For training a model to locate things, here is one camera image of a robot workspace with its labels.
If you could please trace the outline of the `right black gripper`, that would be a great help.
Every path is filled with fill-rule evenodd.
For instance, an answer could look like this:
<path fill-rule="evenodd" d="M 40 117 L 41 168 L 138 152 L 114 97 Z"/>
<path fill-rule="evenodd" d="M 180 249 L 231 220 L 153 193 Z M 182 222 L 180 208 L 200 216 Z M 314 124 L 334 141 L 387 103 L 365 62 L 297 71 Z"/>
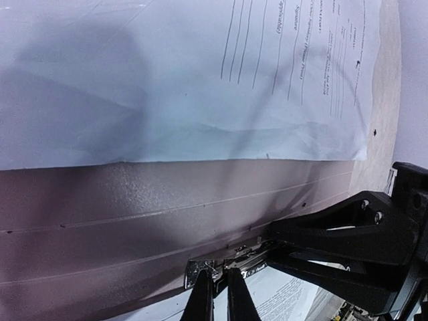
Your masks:
<path fill-rule="evenodd" d="M 274 250 L 267 264 L 371 314 L 415 314 L 427 295 L 427 169 L 400 162 L 393 168 L 392 198 L 363 191 L 269 227 L 272 239 L 292 247 L 370 263 L 353 262 L 347 271 Z M 398 266 L 409 260 L 406 276 Z"/>

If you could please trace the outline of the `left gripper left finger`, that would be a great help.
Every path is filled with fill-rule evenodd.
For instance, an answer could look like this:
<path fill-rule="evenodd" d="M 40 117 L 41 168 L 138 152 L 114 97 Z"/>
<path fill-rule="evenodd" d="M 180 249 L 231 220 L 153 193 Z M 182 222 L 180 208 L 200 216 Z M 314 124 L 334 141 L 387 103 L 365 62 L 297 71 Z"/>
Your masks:
<path fill-rule="evenodd" d="M 213 278 L 209 270 L 201 270 L 191 291 L 180 321 L 213 320 Z"/>

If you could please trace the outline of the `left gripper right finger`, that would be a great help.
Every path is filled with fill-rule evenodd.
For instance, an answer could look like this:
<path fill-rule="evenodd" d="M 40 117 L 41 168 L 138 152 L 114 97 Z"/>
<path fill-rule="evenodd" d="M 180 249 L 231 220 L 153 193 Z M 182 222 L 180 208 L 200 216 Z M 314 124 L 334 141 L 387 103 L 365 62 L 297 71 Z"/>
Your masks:
<path fill-rule="evenodd" d="M 238 268 L 227 270 L 228 321 L 260 321 L 245 280 Z"/>

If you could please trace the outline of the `remaining white paper stack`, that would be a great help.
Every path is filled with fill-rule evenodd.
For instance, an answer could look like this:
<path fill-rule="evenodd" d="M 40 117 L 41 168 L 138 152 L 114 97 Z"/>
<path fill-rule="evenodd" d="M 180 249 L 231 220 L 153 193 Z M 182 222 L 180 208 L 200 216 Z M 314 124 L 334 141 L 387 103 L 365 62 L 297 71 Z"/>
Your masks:
<path fill-rule="evenodd" d="M 245 279 L 262 320 L 315 320 L 332 295 L 318 286 L 267 267 Z M 151 304 L 139 312 L 137 320 L 180 320 L 191 290 Z"/>

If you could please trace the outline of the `metal clip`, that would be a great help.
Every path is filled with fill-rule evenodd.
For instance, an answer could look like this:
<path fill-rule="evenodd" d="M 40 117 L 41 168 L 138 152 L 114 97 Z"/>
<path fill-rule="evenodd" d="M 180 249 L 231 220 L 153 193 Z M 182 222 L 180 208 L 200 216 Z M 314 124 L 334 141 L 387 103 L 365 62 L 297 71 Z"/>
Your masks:
<path fill-rule="evenodd" d="M 278 245 L 276 241 L 258 236 L 190 259 L 185 270 L 184 289 L 193 288 L 200 271 L 208 270 L 215 284 L 215 293 L 219 293 L 227 270 L 237 268 L 244 279 L 248 278 L 267 267 L 268 253 Z"/>

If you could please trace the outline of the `translucent grey plastic sheet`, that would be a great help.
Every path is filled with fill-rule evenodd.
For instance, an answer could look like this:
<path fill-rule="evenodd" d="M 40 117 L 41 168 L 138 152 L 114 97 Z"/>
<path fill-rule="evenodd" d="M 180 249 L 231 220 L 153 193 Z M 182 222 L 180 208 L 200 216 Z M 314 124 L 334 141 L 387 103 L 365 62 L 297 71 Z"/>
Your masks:
<path fill-rule="evenodd" d="M 178 292 L 187 262 L 346 196 L 353 163 L 116 163 L 1 173 L 1 319 L 95 320 Z"/>

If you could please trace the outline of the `white printed paper sheets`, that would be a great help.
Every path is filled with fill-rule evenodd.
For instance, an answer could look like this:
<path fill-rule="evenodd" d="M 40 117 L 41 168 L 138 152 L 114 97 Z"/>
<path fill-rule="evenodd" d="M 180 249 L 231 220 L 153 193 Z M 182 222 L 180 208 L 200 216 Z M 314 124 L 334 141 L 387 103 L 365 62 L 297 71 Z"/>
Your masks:
<path fill-rule="evenodd" d="M 380 1 L 2 1 L 1 168 L 366 158 Z"/>

